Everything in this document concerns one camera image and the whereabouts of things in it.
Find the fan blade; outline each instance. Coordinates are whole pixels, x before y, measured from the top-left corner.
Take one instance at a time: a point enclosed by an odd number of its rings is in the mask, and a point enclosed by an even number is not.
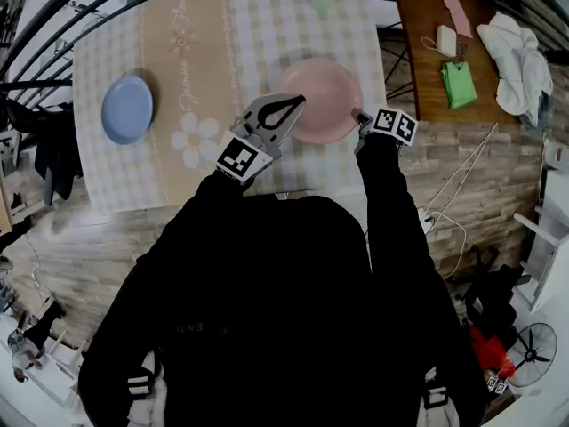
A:
[[[525,350],[526,350],[526,351],[529,351],[530,349],[529,349],[529,347],[527,346],[527,343],[525,342],[525,340],[524,340],[524,338],[522,337],[522,335],[521,335],[521,334],[518,334],[518,335],[517,335],[517,338],[518,338],[519,341],[524,345]]]

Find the pink strap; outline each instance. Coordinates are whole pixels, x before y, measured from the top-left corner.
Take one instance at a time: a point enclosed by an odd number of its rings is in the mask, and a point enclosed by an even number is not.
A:
[[[459,0],[443,0],[445,6],[451,12],[451,17],[453,18],[454,28],[456,28],[456,33],[459,35],[472,37],[470,33],[470,23],[462,9],[461,2]]]

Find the wooden floor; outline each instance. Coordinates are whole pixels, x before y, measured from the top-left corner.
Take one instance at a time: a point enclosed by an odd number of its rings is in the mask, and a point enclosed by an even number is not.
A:
[[[403,48],[397,43],[383,45],[397,52]],[[384,52],[383,59],[387,74],[395,57]],[[567,143],[569,106],[564,102],[569,102],[569,76],[561,68],[552,68],[552,71],[556,84],[552,133],[556,139]],[[390,78],[388,90],[410,80],[408,65],[403,62]],[[399,97],[389,105],[413,113],[413,95]],[[414,147],[405,148],[401,155],[401,167],[417,206],[430,201],[492,126],[493,122],[472,125],[421,123]],[[526,234],[512,219],[512,214],[520,212],[531,216],[538,198],[541,153],[541,140],[524,136],[518,125],[500,125],[496,129],[461,193],[447,210],[468,233],[466,253],[458,274],[471,272],[473,260],[468,250],[473,244],[481,248],[498,247],[501,256],[497,264],[519,263]],[[8,190],[23,192],[28,202],[41,197],[43,185],[32,166],[31,157],[24,157],[21,169],[5,180]],[[445,207],[460,181],[461,175],[457,175],[433,205],[434,209]],[[335,199],[365,228],[365,197]],[[40,295],[45,299],[48,290],[53,291],[68,311],[64,325],[58,324],[56,330],[66,327],[66,342],[77,346],[92,337],[134,260],[148,251],[176,212],[177,208],[167,207],[96,214],[91,211],[84,182],[77,181],[69,201],[59,202],[53,209],[35,217],[34,227],[27,234],[28,240],[21,238],[5,250],[4,254],[14,262],[14,269],[7,279],[32,311],[40,307]],[[446,220],[441,220],[436,230],[429,234],[431,255],[441,276],[454,268],[462,241],[462,231]],[[38,267],[35,252],[41,264],[37,273],[40,290],[34,286],[30,275]]]

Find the white charger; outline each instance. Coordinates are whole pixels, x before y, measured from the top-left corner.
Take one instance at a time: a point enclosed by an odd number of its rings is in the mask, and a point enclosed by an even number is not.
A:
[[[456,32],[452,28],[438,26],[437,50],[447,57],[456,57]]]

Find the dining table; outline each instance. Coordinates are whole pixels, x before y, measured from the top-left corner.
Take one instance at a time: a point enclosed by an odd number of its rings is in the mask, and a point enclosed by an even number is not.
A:
[[[75,47],[76,135],[94,211],[183,205],[215,169],[218,144],[257,97],[308,58],[339,62],[358,80],[364,111],[385,105],[381,53],[370,0],[148,0],[94,30]],[[125,75],[152,93],[152,122],[130,145],[101,124],[106,91]],[[282,157],[247,194],[362,192],[354,156],[357,125],[341,141],[289,136]]]

